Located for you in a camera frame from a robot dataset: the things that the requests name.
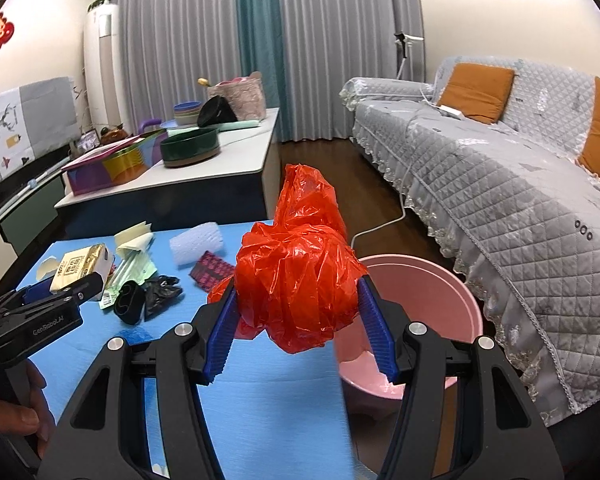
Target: teal curtain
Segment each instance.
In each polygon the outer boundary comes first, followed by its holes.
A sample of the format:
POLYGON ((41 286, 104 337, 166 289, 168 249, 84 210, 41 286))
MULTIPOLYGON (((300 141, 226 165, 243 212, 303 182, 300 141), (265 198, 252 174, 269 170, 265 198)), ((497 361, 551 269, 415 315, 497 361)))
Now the teal curtain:
POLYGON ((267 107, 280 107, 280 140, 289 140, 292 138, 291 116, 280 0, 236 0, 236 4, 242 73, 262 72, 267 107))

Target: floor lamp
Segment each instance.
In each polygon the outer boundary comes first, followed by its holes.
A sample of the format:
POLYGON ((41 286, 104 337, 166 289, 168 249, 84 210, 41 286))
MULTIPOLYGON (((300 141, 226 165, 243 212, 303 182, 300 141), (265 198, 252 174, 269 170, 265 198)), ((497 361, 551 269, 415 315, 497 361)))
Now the floor lamp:
POLYGON ((424 38, 420 38, 418 36, 410 36, 409 34, 405 34, 404 32, 396 32, 395 36, 395 44, 400 45, 402 47, 402 61, 400 62, 400 70, 398 70, 398 75, 395 77, 396 79, 400 79, 402 77, 402 71, 404 70, 404 63, 409 59, 409 69, 410 69, 410 77, 413 79, 413 56, 411 50, 413 48, 414 41, 424 41, 424 38))

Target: blue table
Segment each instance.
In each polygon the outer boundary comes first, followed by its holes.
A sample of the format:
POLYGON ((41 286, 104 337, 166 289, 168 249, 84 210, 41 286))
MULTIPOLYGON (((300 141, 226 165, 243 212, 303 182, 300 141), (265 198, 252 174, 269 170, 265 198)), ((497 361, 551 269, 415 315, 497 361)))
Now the blue table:
MULTIPOLYGON (((225 260, 235 263, 242 235, 251 223, 221 226, 225 260)), ((182 230, 157 232, 149 253, 158 272, 181 279, 182 300, 149 322, 124 325, 111 309, 95 302, 82 306, 84 324, 37 352, 32 360, 46 377, 46 398, 58 419, 75 387, 102 346, 123 335, 132 344, 159 338, 190 321, 206 294, 177 268, 169 238, 182 230)), ((60 259, 72 251, 113 237, 57 242, 43 257, 60 259)), ((38 264, 21 286, 35 282, 38 264)), ((155 380, 146 381, 147 433, 152 463, 165 464, 156 409, 155 380)), ((224 372, 211 386, 200 386, 200 399, 211 440, 227 480, 351 480, 353 456, 344 400, 333 348, 328 343, 289 355, 265 333, 253 341, 235 340, 224 372)))

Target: sofa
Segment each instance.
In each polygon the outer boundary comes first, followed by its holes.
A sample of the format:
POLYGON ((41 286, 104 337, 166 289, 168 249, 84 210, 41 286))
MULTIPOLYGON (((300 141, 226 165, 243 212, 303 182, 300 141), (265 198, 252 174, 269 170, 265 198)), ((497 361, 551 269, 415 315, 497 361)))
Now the sofa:
POLYGON ((569 68, 457 56, 433 84, 354 78, 340 94, 352 140, 484 301, 548 426, 600 400, 600 178, 575 161, 595 89, 569 68), (459 62, 515 70, 499 122, 427 104, 459 62))

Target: dark green bowl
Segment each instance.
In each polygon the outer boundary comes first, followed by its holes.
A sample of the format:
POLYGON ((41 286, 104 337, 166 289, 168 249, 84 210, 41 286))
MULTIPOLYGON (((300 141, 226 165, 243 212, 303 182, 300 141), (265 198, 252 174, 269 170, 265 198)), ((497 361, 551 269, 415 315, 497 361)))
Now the dark green bowl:
POLYGON ((210 126, 174 135, 160 143, 166 168, 195 164, 220 152, 218 128, 210 126))

